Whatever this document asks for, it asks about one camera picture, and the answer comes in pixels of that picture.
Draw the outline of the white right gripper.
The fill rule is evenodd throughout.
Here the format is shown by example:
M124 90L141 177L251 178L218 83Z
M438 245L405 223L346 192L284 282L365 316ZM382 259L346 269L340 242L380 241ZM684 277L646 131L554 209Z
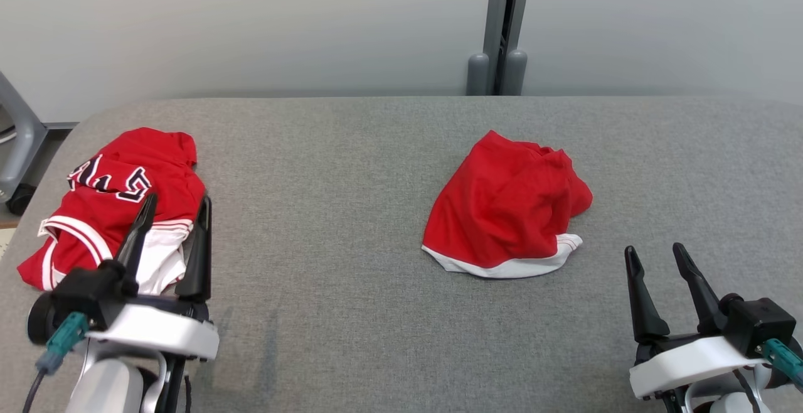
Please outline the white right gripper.
M683 244L675 242L672 252L691 293L699 320L698 333L722 333L726 316L720 311L719 299L711 285ZM649 344L665 339L670 327L655 308L644 282L644 267L634 246L625 248L624 259L634 341ZM763 358L746 358L722 336L701 338L635 365L630 369L630 386L638 399L683 387L690 391L686 396L690 399L721 396L740 390L734 370L742 373L760 398L761 391L770 382L768 362Z

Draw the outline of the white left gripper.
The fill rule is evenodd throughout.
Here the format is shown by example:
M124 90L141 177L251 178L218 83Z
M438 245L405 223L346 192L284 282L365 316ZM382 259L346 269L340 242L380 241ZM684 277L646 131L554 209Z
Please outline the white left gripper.
M137 272L157 201L157 193L146 196L117 253L123 267L120 290L127 298L135 298L139 292ZM211 218L211 199L204 196L194 221L184 277L174 288L179 299L146 296L124 305L108 327L86 334L86 363L124 355L152 358L159 352L188 359L217 358L220 336L204 303L211 298Z

